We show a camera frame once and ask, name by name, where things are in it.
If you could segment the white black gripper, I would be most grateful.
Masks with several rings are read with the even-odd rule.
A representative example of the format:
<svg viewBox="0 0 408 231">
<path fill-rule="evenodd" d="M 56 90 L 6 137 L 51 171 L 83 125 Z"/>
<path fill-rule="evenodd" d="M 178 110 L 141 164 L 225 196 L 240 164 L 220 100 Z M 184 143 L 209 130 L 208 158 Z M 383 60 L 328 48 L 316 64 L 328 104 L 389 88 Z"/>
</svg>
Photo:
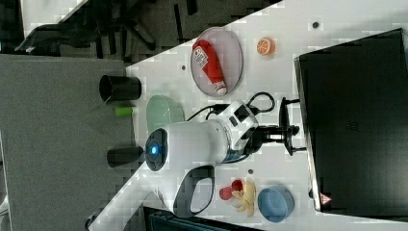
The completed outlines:
<svg viewBox="0 0 408 231">
<path fill-rule="evenodd" d="M 228 137 L 228 150 L 223 163 L 239 162 L 244 156 L 244 149 L 249 138 L 258 127 L 259 123 L 249 107 L 242 101 L 232 102 L 224 111 L 217 115 L 217 120 L 222 123 Z M 259 126 L 256 129 L 263 135 L 295 136 L 299 132 L 299 127 L 291 125 L 283 126 Z M 274 139 L 260 137 L 257 143 L 287 143 L 287 139 Z"/>
</svg>

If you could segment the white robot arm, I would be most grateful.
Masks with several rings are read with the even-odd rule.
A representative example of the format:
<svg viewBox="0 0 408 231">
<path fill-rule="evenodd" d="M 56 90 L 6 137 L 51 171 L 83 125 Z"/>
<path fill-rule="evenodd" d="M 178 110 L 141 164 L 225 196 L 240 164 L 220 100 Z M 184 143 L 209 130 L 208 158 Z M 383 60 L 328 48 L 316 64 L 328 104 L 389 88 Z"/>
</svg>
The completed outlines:
<svg viewBox="0 0 408 231">
<path fill-rule="evenodd" d="M 290 124 L 290 103 L 282 101 L 276 125 L 259 124 L 256 114 L 260 110 L 237 100 L 211 119 L 156 129 L 145 145 L 147 182 L 175 216 L 198 215 L 212 201 L 215 167 L 243 161 L 268 142 L 284 144 L 289 153 L 297 150 L 292 137 L 299 128 Z"/>
</svg>

